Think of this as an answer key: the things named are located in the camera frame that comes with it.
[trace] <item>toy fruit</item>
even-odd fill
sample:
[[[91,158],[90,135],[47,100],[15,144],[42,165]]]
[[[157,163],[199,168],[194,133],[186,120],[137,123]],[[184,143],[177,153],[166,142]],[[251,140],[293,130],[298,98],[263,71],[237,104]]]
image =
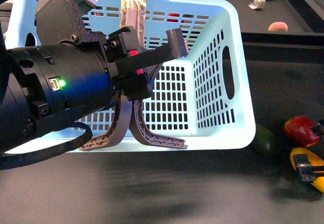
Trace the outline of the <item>toy fruit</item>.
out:
[[[273,134],[260,124],[256,125],[256,133],[251,145],[255,152],[262,156],[273,155],[277,149]]]
[[[269,26],[268,31],[288,31],[288,26],[284,22],[274,22]]]
[[[295,162],[294,162],[294,155],[296,155],[296,154],[307,154],[308,160],[313,166],[323,166],[324,165],[324,161],[320,157],[315,155],[313,152],[310,152],[309,150],[307,150],[305,148],[294,148],[290,153],[290,161],[291,161],[295,170],[296,170],[296,166],[295,166]],[[315,188],[317,188],[319,191],[324,193],[324,177],[319,177],[316,181],[314,181],[311,184]]]
[[[314,134],[311,127],[316,124],[312,119],[305,116],[296,116],[285,123],[285,133],[292,141],[301,147],[311,147],[317,145],[320,136]]]

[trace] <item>green led light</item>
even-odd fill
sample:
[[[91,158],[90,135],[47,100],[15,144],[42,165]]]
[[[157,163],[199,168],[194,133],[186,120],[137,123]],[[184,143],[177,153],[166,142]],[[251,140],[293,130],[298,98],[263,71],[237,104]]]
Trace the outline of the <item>green led light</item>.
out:
[[[60,80],[59,80],[59,86],[60,86],[60,87],[64,87],[64,86],[66,86],[66,82],[65,82],[65,80],[60,79]]]

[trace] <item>screw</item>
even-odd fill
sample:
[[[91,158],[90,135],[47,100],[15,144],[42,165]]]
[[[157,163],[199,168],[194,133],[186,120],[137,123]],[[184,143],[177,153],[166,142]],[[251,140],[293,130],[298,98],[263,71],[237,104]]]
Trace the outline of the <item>screw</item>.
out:
[[[110,43],[110,45],[111,45],[112,48],[115,48],[115,47],[117,47],[117,42],[116,41],[112,41]]]
[[[79,38],[78,38],[76,35],[72,34],[72,35],[71,35],[71,40],[72,40],[73,42],[77,43],[77,42],[79,41]]]

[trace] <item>green avocado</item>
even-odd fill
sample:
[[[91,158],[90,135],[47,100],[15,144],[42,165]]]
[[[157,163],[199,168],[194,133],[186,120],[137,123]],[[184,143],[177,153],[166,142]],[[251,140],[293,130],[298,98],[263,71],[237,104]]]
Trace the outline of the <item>green avocado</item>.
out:
[[[260,124],[256,125],[256,133],[251,143],[256,153],[262,156],[271,156],[275,153],[277,145],[270,130]]]

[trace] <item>black cylindrical motor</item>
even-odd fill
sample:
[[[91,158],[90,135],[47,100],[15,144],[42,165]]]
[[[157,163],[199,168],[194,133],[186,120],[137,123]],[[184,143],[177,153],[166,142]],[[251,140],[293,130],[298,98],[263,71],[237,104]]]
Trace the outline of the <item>black cylindrical motor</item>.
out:
[[[0,153],[109,106],[113,88],[99,51],[69,43],[8,50]]]

